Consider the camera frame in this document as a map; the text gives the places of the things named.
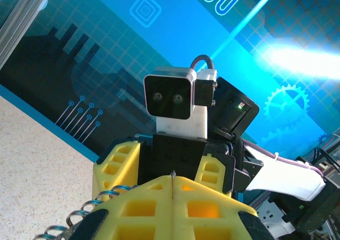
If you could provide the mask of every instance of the coiled spring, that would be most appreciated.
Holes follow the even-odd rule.
[[[95,206],[102,204],[103,201],[100,200],[102,196],[108,195],[109,198],[112,199],[113,197],[121,194],[121,192],[118,192],[117,190],[129,191],[136,187],[138,187],[138,185],[133,185],[131,187],[126,186],[126,185],[116,185],[109,191],[100,192],[96,196],[95,199],[85,202],[81,206],[80,210],[73,211],[66,217],[66,224],[68,225],[68,227],[60,226],[60,225],[49,226],[43,234],[35,236],[33,240],[38,240],[38,239],[69,240],[73,232],[76,230],[78,225],[81,223],[81,221],[79,221],[76,224],[74,224],[71,220],[72,217],[80,216],[82,217],[82,219],[84,219],[86,215],[90,213],[90,211],[85,210],[85,207],[91,205],[92,208],[94,208]],[[55,235],[52,233],[52,231],[57,232],[59,234]]]

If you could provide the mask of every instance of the gear graphic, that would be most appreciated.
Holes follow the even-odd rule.
[[[327,134],[323,134],[319,137],[319,144],[322,144],[322,142],[324,142],[326,139],[328,138]]]
[[[265,102],[265,115],[269,120],[275,121],[277,124],[285,126],[294,124],[303,114],[307,113],[307,108],[309,107],[307,97],[308,95],[305,94],[305,91],[301,90],[301,87],[296,87],[296,85],[291,86],[288,84],[286,87],[277,88],[268,97],[268,101]],[[299,103],[301,104],[299,108],[302,108],[302,110],[294,106],[297,101],[301,102]]]
[[[283,130],[278,128],[275,133],[269,132],[266,138],[262,138],[262,146],[272,153],[278,152],[281,157],[290,157],[290,145],[287,144],[287,139],[293,140],[296,133],[296,128],[286,127]]]

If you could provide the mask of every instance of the black robot face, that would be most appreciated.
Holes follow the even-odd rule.
[[[148,75],[144,88],[150,115],[175,119],[190,117],[192,85],[188,79]]]

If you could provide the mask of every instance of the speckled floor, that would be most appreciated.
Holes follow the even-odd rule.
[[[33,239],[91,199],[92,162],[0,97],[0,239]]]

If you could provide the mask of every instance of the bright light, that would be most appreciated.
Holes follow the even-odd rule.
[[[270,49],[267,59],[283,69],[310,76],[340,79],[340,55],[299,49]]]

